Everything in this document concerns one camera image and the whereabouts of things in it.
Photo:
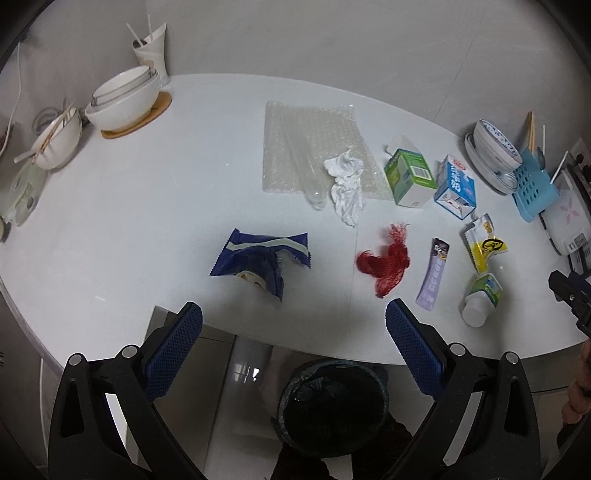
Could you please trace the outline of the person's right hand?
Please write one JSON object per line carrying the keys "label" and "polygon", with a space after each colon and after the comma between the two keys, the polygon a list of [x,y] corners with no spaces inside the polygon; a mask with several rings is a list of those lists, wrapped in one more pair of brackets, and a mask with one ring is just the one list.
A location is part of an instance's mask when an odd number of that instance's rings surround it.
{"label": "person's right hand", "polygon": [[577,424],[591,409],[590,341],[582,344],[577,358],[575,380],[567,390],[567,401],[562,406],[564,424]]}

